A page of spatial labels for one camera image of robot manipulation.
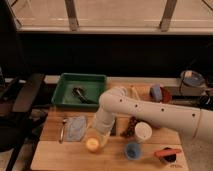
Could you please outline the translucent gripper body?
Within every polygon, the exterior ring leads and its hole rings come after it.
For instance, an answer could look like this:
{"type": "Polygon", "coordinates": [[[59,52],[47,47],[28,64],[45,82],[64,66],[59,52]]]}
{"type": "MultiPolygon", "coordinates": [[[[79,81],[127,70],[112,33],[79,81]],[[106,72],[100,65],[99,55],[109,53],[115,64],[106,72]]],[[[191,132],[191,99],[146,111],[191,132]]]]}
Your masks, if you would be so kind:
{"type": "Polygon", "coordinates": [[[100,142],[100,149],[97,151],[97,152],[99,152],[106,146],[109,136],[110,136],[110,133],[101,134],[96,129],[94,129],[92,127],[88,127],[86,129],[85,136],[83,138],[83,142],[85,143],[85,147],[86,147],[86,140],[87,139],[96,138],[100,142]]]}

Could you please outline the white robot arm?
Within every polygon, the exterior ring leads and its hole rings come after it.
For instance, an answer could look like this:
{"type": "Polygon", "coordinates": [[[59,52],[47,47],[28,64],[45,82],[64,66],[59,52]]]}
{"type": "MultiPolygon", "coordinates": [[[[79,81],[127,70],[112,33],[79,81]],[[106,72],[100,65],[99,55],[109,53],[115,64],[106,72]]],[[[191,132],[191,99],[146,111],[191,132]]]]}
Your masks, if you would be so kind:
{"type": "Polygon", "coordinates": [[[213,142],[212,110],[136,100],[127,96],[124,87],[113,87],[100,95],[99,108],[86,132],[85,145],[90,152],[105,146],[117,113],[213,142]]]}

